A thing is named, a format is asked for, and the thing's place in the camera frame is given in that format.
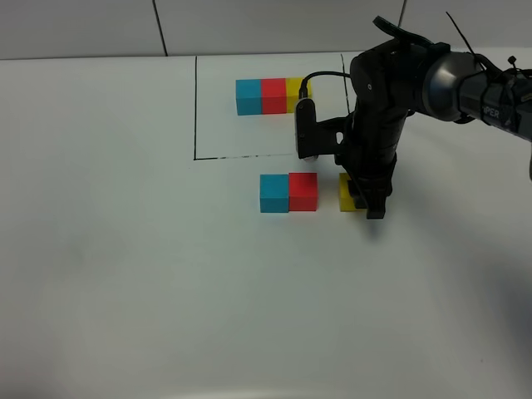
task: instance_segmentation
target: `white wall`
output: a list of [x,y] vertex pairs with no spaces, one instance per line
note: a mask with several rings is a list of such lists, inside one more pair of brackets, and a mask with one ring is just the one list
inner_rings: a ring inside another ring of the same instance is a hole
[[0,59],[164,55],[151,0],[0,0]]
[[433,42],[464,47],[449,12],[472,46],[532,47],[532,2],[408,0],[402,27]]
[[158,0],[170,55],[363,50],[387,39],[402,0]]

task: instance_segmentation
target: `cube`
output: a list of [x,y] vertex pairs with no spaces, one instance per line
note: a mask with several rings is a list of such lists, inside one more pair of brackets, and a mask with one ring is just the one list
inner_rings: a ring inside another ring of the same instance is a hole
[[286,114],[286,79],[261,81],[263,114]]
[[263,214],[288,212],[288,175],[260,176],[260,212]]
[[236,111],[241,116],[263,113],[260,79],[236,81]]
[[349,181],[351,176],[348,173],[341,173],[339,179],[339,198],[340,198],[340,211],[341,212],[354,212],[358,209],[355,206],[355,199],[349,193]]
[[[292,114],[299,101],[299,89],[301,88],[302,77],[289,77],[286,80],[286,112]],[[308,81],[307,84],[308,98],[313,96],[313,88]]]
[[290,212],[315,212],[318,209],[318,175],[316,173],[290,173],[288,187]]

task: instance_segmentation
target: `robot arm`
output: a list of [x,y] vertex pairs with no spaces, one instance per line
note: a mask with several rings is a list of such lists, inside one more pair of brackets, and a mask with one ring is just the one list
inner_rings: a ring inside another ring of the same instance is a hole
[[448,44],[432,43],[380,17],[374,23],[394,38],[352,60],[355,111],[316,122],[306,81],[295,111],[299,158],[334,155],[351,176],[355,205],[367,209],[368,219],[382,219],[386,213],[397,143],[414,112],[455,123],[479,119],[532,141],[529,71],[501,71],[483,56],[451,52]]

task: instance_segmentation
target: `blue cube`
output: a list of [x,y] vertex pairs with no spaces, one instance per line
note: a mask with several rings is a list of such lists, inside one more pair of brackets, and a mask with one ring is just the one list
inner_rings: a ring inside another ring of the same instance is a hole
[[236,81],[236,111],[238,115],[262,115],[263,100],[260,79]]
[[260,212],[263,214],[288,212],[288,175],[260,176]]

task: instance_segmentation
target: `yellow cube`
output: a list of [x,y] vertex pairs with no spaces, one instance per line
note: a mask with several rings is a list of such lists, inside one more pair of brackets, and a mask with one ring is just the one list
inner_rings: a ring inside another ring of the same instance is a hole
[[349,194],[349,187],[347,182],[351,180],[349,174],[341,173],[340,174],[340,184],[339,184],[339,198],[340,198],[340,212],[354,212],[357,209],[355,206],[355,201],[352,196]]
[[[286,112],[293,114],[296,104],[299,101],[299,89],[301,88],[302,77],[287,77],[286,78]],[[307,84],[308,98],[313,97],[313,88],[310,81]]]

